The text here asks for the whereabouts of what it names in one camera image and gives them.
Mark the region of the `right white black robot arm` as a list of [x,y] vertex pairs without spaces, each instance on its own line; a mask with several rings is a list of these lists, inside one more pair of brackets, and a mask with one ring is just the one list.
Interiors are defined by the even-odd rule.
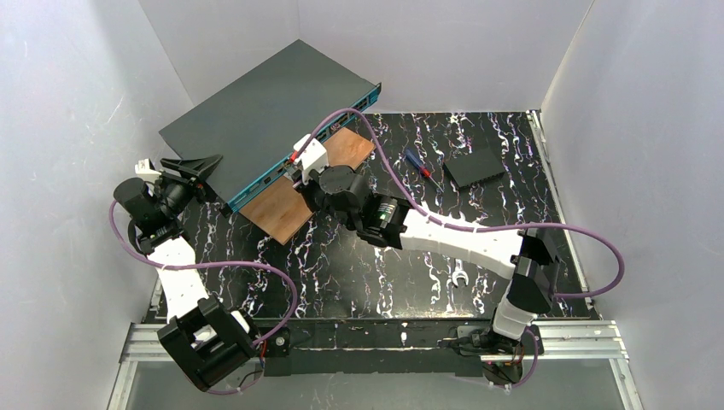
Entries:
[[376,193],[350,166],[303,170],[295,189],[311,210],[336,217],[369,245],[437,253],[508,280],[493,314],[497,337],[519,340],[528,325],[552,309],[560,257],[547,229],[490,231],[418,210],[415,202]]

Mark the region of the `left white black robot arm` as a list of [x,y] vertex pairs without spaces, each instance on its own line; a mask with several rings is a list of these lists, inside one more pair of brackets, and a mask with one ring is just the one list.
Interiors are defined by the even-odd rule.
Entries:
[[115,204],[130,216],[131,252],[156,269],[165,295],[167,319],[157,332],[159,342],[203,392],[256,357],[253,341],[260,334],[247,314],[228,309],[207,291],[179,218],[191,201],[211,198],[207,179],[222,159],[164,159],[159,169],[145,159],[134,177],[114,189]]

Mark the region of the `dark teal network switch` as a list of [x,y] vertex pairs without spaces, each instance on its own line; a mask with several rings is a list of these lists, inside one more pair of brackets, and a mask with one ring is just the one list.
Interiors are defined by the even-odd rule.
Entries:
[[325,117],[342,108],[364,111],[381,91],[298,39],[160,135],[183,160],[222,155],[207,184],[229,216],[283,176],[294,144]]

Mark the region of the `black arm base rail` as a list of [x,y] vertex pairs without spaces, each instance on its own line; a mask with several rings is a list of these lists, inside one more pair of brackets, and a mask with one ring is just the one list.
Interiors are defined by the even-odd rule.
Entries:
[[312,374],[448,373],[480,376],[482,361],[448,347],[458,328],[488,319],[291,319],[265,353],[269,378]]

